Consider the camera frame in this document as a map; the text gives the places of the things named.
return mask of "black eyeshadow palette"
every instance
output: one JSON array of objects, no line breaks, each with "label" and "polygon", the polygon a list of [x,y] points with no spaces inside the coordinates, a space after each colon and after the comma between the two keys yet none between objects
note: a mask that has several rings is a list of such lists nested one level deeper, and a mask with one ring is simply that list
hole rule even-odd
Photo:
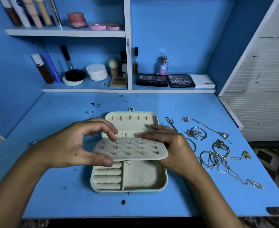
[{"label": "black eyeshadow palette", "polygon": [[171,88],[195,87],[192,78],[187,74],[168,74],[167,77]]},{"label": "black eyeshadow palette", "polygon": [[166,75],[139,73],[137,75],[136,85],[168,87],[168,81]]}]

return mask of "corrugated white panel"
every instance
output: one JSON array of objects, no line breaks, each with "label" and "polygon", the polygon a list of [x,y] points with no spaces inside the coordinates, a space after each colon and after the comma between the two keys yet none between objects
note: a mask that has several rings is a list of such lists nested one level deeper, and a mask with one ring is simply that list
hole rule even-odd
[{"label": "corrugated white panel", "polygon": [[279,140],[279,4],[222,96],[247,141]]}]

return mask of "patterned floor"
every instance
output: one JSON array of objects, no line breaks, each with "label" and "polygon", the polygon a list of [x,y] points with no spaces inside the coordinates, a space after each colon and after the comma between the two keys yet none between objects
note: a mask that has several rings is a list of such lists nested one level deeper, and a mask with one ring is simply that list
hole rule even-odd
[{"label": "patterned floor", "polygon": [[[279,142],[249,142],[265,169],[279,188]],[[205,227],[202,218],[94,218],[94,219],[31,219],[23,220],[20,228],[52,228],[65,225],[67,227],[82,227],[95,222],[103,225],[126,225],[127,227],[143,227],[157,222],[158,225],[176,225],[177,222],[187,222],[191,227]],[[279,228],[279,217],[242,217],[244,228]]]}]

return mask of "jewelry box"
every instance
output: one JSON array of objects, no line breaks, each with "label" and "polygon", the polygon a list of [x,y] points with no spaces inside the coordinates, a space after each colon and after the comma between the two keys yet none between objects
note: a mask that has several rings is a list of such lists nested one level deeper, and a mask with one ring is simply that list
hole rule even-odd
[{"label": "jewelry box", "polygon": [[102,139],[92,150],[114,161],[110,168],[93,167],[90,182],[96,192],[152,192],[163,190],[167,185],[167,170],[157,162],[168,156],[164,143],[141,138],[142,134],[152,131],[151,124],[158,125],[157,115],[130,109],[111,112],[105,117],[117,128],[118,134],[117,141],[112,142],[102,132]]}]

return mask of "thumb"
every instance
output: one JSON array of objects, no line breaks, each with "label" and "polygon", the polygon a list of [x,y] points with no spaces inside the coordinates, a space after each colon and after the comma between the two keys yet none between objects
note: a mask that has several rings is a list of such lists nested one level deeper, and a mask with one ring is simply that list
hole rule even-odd
[{"label": "thumb", "polygon": [[87,152],[87,157],[85,159],[85,165],[91,166],[106,166],[111,167],[113,165],[113,159],[105,154],[100,153],[90,153]]}]

